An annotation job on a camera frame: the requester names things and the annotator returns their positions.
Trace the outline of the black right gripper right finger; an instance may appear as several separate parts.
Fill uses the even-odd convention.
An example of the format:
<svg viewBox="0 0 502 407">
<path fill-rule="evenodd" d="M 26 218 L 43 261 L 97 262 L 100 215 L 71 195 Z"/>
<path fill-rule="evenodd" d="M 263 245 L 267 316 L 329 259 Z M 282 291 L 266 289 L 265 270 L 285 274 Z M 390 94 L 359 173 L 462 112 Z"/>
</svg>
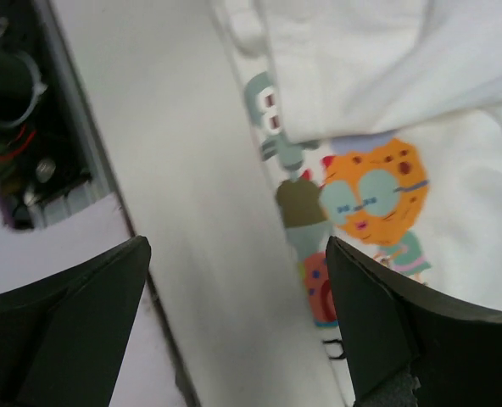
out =
<svg viewBox="0 0 502 407">
<path fill-rule="evenodd" d="M 401 276 L 337 237 L 326 262 L 358 406 L 502 406 L 502 311 Z"/>
</svg>

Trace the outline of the white t-shirt with text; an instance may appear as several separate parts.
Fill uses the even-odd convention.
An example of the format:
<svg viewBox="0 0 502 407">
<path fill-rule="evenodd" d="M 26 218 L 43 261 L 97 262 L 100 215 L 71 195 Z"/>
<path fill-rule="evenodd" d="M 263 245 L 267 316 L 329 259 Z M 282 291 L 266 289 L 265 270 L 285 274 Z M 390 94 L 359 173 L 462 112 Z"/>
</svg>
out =
<svg viewBox="0 0 502 407">
<path fill-rule="evenodd" d="M 379 265 L 502 310 L 502 1 L 213 1 L 342 403 L 326 268 Z"/>
</svg>

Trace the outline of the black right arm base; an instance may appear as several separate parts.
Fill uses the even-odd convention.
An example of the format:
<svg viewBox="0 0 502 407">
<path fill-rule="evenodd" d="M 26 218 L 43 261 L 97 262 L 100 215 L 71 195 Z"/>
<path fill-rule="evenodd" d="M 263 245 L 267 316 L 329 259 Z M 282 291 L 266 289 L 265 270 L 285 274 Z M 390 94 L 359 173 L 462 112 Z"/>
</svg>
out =
<svg viewBox="0 0 502 407">
<path fill-rule="evenodd" d="M 0 1 L 0 211 L 31 231 L 117 186 L 50 1 Z"/>
</svg>

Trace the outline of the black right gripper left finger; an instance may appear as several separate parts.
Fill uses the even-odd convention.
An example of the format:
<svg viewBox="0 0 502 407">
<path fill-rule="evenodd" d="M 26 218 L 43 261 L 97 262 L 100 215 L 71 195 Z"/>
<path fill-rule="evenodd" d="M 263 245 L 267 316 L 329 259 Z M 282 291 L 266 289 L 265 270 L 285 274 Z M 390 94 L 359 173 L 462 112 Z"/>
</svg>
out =
<svg viewBox="0 0 502 407">
<path fill-rule="evenodd" d="M 101 407 L 112 399 L 151 259 L 138 236 L 0 294 L 0 406 Z"/>
</svg>

